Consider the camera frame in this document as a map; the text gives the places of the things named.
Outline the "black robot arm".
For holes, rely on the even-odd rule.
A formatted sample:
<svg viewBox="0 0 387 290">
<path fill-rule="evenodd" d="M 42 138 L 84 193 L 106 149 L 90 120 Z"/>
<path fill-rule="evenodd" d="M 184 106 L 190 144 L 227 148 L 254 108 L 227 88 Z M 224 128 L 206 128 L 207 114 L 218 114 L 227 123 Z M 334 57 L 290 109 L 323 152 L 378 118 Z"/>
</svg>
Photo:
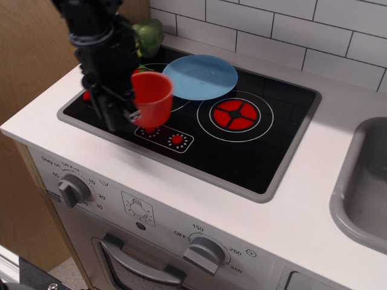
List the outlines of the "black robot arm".
<svg viewBox="0 0 387 290">
<path fill-rule="evenodd" d="M 110 131 L 134 122 L 131 76 L 139 67 L 136 33 L 118 13 L 122 1 L 53 1 L 65 18 L 68 38 L 83 73 L 82 85 L 97 116 Z"/>
</svg>

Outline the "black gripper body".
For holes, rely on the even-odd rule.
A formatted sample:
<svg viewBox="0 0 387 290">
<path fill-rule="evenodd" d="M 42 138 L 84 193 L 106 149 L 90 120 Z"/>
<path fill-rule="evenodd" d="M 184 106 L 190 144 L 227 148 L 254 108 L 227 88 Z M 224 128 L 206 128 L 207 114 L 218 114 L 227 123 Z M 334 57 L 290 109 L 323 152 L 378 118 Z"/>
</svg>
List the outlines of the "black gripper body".
<svg viewBox="0 0 387 290">
<path fill-rule="evenodd" d="M 134 98 L 131 75 L 139 66 L 135 31 L 125 21 L 114 21 L 111 33 L 99 42 L 81 45 L 75 52 L 89 92 L 107 93 L 127 102 Z"/>
</svg>

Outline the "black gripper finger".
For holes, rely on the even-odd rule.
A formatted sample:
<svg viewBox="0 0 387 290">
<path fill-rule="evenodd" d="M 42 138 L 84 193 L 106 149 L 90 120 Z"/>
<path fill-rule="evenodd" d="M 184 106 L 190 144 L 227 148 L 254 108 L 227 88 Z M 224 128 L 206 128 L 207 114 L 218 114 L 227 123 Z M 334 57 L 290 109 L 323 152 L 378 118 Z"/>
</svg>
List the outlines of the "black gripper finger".
<svg viewBox="0 0 387 290">
<path fill-rule="evenodd" d="M 124 117 L 131 123 L 135 123 L 141 118 L 141 111 L 136 107 L 132 100 L 124 102 L 122 112 Z"/>
<path fill-rule="evenodd" d="M 109 131 L 116 131 L 127 125 L 127 119 L 123 116 L 118 101 L 106 92 L 92 92 L 91 103 L 97 116 L 104 122 Z"/>
</svg>

